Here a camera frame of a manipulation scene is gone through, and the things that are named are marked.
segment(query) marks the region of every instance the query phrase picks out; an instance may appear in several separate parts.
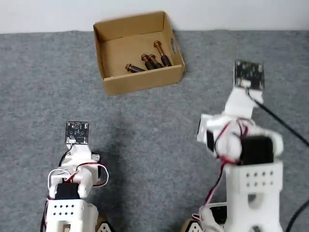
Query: circuit board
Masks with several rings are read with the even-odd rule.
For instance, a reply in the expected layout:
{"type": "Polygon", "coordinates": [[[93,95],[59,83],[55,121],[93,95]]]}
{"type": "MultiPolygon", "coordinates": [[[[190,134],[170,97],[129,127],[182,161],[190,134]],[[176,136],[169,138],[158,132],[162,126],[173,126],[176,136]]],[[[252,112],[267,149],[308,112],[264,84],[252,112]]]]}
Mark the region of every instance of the circuit board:
{"type": "Polygon", "coordinates": [[[66,144],[88,144],[89,122],[67,122],[66,144]]]}
{"type": "Polygon", "coordinates": [[[236,60],[234,86],[263,91],[265,87],[263,63],[236,60]]]}

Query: black cable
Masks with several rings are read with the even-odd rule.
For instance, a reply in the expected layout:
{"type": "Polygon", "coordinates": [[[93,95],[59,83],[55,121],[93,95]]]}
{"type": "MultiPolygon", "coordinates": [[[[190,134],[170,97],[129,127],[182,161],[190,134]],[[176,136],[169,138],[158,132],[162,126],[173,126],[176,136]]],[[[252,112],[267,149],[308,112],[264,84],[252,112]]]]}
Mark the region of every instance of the black cable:
{"type": "MultiPolygon", "coordinates": [[[[284,122],[281,118],[279,118],[276,114],[274,114],[271,110],[269,110],[266,106],[264,106],[262,103],[260,103],[258,100],[254,99],[250,96],[249,90],[246,89],[246,93],[249,96],[249,98],[254,101],[261,109],[266,111],[269,115],[271,115],[277,122],[279,122],[281,125],[283,125],[289,132],[291,132],[293,135],[295,135],[298,139],[300,139],[307,147],[309,147],[309,142],[306,140],[300,133],[295,131],[292,127],[290,127],[286,122],[284,122]]],[[[303,203],[299,209],[294,213],[292,218],[289,221],[289,224],[285,230],[285,232],[290,232],[291,228],[298,218],[298,216],[309,206],[309,200],[307,200],[305,203],[303,203]]]]}
{"type": "Polygon", "coordinates": [[[44,231],[44,225],[45,225],[45,211],[46,211],[46,207],[47,207],[47,202],[45,202],[45,206],[44,206],[44,211],[43,211],[43,216],[42,216],[42,219],[41,219],[41,226],[40,226],[40,232],[43,232],[44,231]]]}
{"type": "Polygon", "coordinates": [[[72,150],[72,147],[73,147],[73,146],[74,146],[74,144],[71,144],[71,147],[69,148],[69,150],[67,150],[67,151],[61,156],[61,159],[60,159],[60,161],[59,161],[58,167],[61,167],[64,158],[65,158],[66,155],[72,150]]]}
{"type": "Polygon", "coordinates": [[[295,135],[298,139],[300,139],[307,147],[309,147],[309,142],[297,131],[295,131],[292,127],[290,127],[286,122],[284,122],[281,118],[279,118],[276,114],[274,114],[271,110],[269,110],[266,106],[264,106],[262,103],[254,99],[250,96],[249,90],[247,89],[247,94],[249,98],[254,101],[261,109],[266,111],[270,116],[272,116],[277,122],[279,122],[281,125],[283,125],[289,132],[291,132],[293,135],[295,135]]]}
{"type": "Polygon", "coordinates": [[[291,228],[296,221],[297,217],[308,207],[309,205],[309,200],[307,200],[305,203],[301,205],[301,207],[294,213],[293,217],[291,218],[285,232],[290,232],[291,228]]]}

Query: white wall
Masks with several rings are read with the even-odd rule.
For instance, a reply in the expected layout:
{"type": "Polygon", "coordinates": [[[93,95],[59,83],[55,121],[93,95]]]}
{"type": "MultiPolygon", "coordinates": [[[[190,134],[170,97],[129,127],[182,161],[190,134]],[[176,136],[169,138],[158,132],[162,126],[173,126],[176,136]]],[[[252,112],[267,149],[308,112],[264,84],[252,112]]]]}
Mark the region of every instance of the white wall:
{"type": "Polygon", "coordinates": [[[157,10],[181,30],[309,29],[309,0],[0,0],[0,33],[91,31],[102,19],[157,10]]]}

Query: gray carpet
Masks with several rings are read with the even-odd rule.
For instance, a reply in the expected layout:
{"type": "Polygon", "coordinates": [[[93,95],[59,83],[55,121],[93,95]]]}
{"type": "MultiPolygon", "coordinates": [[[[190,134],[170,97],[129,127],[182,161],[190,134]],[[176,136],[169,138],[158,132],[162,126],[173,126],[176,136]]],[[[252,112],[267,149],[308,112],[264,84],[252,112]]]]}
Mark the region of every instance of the gray carpet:
{"type": "MultiPolygon", "coordinates": [[[[308,31],[178,31],[181,83],[108,97],[93,33],[0,35],[0,231],[39,231],[47,174],[66,150],[65,122],[90,121],[109,184],[89,198],[118,232],[178,232],[197,212],[219,164],[196,142],[201,113],[223,110],[237,58],[265,63],[265,104],[309,138],[308,31]]],[[[262,110],[285,140],[281,223],[309,197],[309,151],[262,110]]],[[[213,201],[225,200],[225,183],[213,201]]],[[[309,228],[309,210],[294,232],[309,228]]]]}

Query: red wire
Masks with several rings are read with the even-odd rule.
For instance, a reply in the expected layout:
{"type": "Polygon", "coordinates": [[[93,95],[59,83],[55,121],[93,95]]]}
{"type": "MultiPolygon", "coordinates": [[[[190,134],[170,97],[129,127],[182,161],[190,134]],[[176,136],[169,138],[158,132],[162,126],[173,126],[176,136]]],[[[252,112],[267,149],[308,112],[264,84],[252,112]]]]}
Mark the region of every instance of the red wire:
{"type": "Polygon", "coordinates": [[[219,185],[220,180],[221,180],[221,178],[222,178],[222,176],[223,176],[223,169],[224,169],[224,166],[225,166],[226,164],[227,164],[226,162],[223,162],[223,163],[221,164],[219,177],[218,177],[216,183],[211,187],[211,189],[210,189],[210,191],[209,191],[209,193],[208,193],[208,195],[207,195],[207,197],[206,197],[206,199],[205,199],[205,203],[206,203],[206,204],[211,200],[211,198],[212,198],[212,196],[213,196],[213,193],[214,193],[215,189],[216,189],[217,186],[219,185]]]}
{"type": "MultiPolygon", "coordinates": [[[[77,169],[78,169],[79,167],[81,167],[81,166],[84,166],[84,165],[103,166],[103,164],[101,164],[101,163],[95,163],[95,162],[81,163],[80,165],[78,165],[78,166],[76,167],[75,172],[74,172],[68,179],[65,180],[65,182],[66,182],[66,183],[67,183],[67,182],[70,182],[70,181],[75,177],[75,175],[77,174],[77,169]]],[[[107,184],[107,181],[106,181],[105,183],[102,183],[102,184],[93,185],[92,187],[94,187],[94,188],[102,187],[102,186],[104,186],[104,185],[107,184]]]]}
{"type": "MultiPolygon", "coordinates": [[[[245,131],[243,131],[243,129],[242,129],[241,125],[240,125],[240,122],[239,122],[238,120],[237,120],[237,123],[238,123],[238,125],[239,125],[240,135],[241,135],[241,136],[243,136],[243,135],[244,135],[244,136],[247,136],[247,134],[248,134],[248,132],[249,132],[249,127],[246,126],[246,127],[245,127],[245,131]]],[[[228,122],[228,123],[223,127],[223,129],[221,130],[221,132],[219,133],[219,135],[218,135],[218,137],[217,137],[217,139],[216,139],[216,142],[217,142],[217,140],[222,136],[222,134],[226,131],[226,129],[228,128],[229,125],[230,125],[230,122],[228,122]]],[[[239,162],[235,162],[235,161],[233,161],[233,160],[230,160],[230,159],[227,158],[226,156],[219,155],[218,152],[217,152],[217,156],[218,156],[219,159],[222,160],[222,164],[221,164],[221,167],[220,167],[220,174],[219,174],[219,177],[218,177],[216,183],[211,187],[211,189],[210,189],[210,191],[209,191],[209,193],[208,193],[208,195],[207,195],[207,197],[206,197],[206,199],[205,199],[205,203],[206,203],[206,204],[211,200],[211,198],[212,198],[212,196],[213,196],[213,194],[214,194],[214,192],[215,192],[217,186],[218,186],[219,183],[220,183],[220,180],[221,180],[221,178],[222,178],[222,176],[223,176],[224,166],[225,166],[227,163],[232,164],[232,165],[236,165],[236,164],[239,163],[239,162]]]]}

